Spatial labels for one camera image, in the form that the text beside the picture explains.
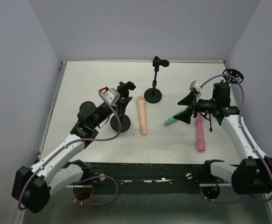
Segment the beige toy microphone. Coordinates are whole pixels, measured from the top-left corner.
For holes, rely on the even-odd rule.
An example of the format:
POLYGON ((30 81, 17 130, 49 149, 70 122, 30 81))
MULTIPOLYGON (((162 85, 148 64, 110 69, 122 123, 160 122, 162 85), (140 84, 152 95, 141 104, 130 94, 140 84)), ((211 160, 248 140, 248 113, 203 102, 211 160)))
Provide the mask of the beige toy microphone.
POLYGON ((147 135, 146 105, 143 97, 138 97, 137 106, 139 111, 140 133, 147 135))

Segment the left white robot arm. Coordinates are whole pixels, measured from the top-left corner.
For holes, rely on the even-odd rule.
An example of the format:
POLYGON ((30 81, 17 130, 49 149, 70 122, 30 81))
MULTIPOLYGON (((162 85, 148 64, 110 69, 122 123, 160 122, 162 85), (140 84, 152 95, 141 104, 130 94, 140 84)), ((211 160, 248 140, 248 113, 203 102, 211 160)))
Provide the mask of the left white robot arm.
POLYGON ((99 140, 97 128, 108 118, 111 119, 111 128, 117 133, 110 140, 130 128, 131 121, 125 112, 132 100, 129 92, 135 88, 132 82, 120 82, 116 89, 100 89, 98 94, 103 103, 95 106, 91 101, 83 102, 79 107, 77 123, 59 147, 31 167, 22 166, 17 170, 12 197, 17 200, 19 210, 28 209, 34 214, 38 213, 55 192, 82 180, 86 164, 76 161, 66 168, 66 163, 99 140))

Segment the black tripod microphone stand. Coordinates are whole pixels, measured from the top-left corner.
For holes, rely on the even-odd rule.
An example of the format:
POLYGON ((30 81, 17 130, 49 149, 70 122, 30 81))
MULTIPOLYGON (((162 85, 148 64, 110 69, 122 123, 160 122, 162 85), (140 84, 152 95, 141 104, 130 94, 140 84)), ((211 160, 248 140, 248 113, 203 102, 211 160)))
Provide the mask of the black tripod microphone stand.
POLYGON ((244 80, 244 76, 241 72, 235 69, 225 69, 222 74, 216 75, 204 83, 201 84, 201 87, 204 88, 206 84, 208 84, 210 81, 216 79, 216 78, 222 78, 222 81, 219 83, 213 84, 213 91, 212 91, 212 97, 216 103, 216 109, 211 114, 218 122, 218 124, 221 126, 223 124, 223 121, 227 118, 231 118, 232 116, 235 116, 238 120, 241 119, 242 115, 242 107, 238 106, 232 106, 231 105, 231 84, 237 84, 240 87, 240 90, 243 90, 243 87, 241 83, 244 80))

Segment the teal toy microphone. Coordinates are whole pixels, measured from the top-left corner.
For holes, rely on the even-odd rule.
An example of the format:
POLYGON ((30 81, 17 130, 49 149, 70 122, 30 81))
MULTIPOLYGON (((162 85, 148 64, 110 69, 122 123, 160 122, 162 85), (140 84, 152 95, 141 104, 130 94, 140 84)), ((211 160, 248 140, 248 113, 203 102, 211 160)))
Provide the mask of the teal toy microphone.
POLYGON ((168 119, 163 123, 163 125, 164 125, 164 126, 168 126, 168 125, 170 125, 170 124, 176 122, 177 120, 174 118, 174 116, 177 115, 177 114, 179 114, 179 113, 181 113, 181 112, 184 112, 184 111, 186 111, 186 108, 180 110, 179 112, 177 112, 176 114, 174 114, 173 116, 171 116, 170 118, 168 118, 168 119))

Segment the pink toy microphone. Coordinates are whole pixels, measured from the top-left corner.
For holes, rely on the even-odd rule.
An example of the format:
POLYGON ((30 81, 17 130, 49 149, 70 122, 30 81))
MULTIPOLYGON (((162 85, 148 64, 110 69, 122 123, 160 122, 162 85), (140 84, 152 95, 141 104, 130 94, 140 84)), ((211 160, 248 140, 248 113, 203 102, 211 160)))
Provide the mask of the pink toy microphone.
POLYGON ((197 114, 195 119, 195 130, 196 130, 196 149, 198 152, 204 152, 206 149, 206 143, 203 133, 203 123, 200 114, 197 114))

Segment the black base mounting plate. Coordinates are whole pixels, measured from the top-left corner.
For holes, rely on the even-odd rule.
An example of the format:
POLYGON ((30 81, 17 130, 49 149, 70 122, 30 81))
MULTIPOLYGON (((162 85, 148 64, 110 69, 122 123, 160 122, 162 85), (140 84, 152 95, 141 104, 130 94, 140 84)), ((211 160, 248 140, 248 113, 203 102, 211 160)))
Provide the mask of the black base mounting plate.
POLYGON ((203 164, 82 163, 82 183, 70 186, 75 193, 113 195, 198 194, 200 189, 229 184, 206 173, 203 164))

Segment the aluminium frame rail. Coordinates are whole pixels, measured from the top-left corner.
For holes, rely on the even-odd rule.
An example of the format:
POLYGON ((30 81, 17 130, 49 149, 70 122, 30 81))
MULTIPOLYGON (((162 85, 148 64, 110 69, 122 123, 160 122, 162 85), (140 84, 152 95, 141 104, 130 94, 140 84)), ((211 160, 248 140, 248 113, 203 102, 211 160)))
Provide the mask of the aluminium frame rail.
MULTIPOLYGON (((47 134, 48 134, 48 131, 49 131, 49 126, 50 126, 52 115, 53 115, 53 112, 54 112, 54 109, 55 109, 58 93, 59 93, 59 90, 60 90, 60 87, 61 87, 61 84, 62 84, 62 80, 63 80, 63 76, 64 76, 64 73, 65 73, 66 66, 67 66, 67 62, 61 62, 61 68, 60 68, 60 72, 59 72, 59 75, 58 75, 56 88, 55 88, 55 91, 54 91, 54 94, 53 94, 52 103, 51 103, 50 108, 49 108, 48 119, 47 119, 47 122, 46 122, 44 133, 43 133, 42 138, 41 138, 41 144, 40 144, 40 147, 39 147, 39 149, 37 151, 37 156, 36 156, 36 159, 34 160, 34 163, 37 163, 40 160, 42 152, 43 152, 45 140, 46 140, 46 137, 47 137, 47 134)), ((14 216, 13 224, 23 223, 24 218, 25 218, 25 211, 17 209, 17 211, 15 213, 15 216, 14 216)))

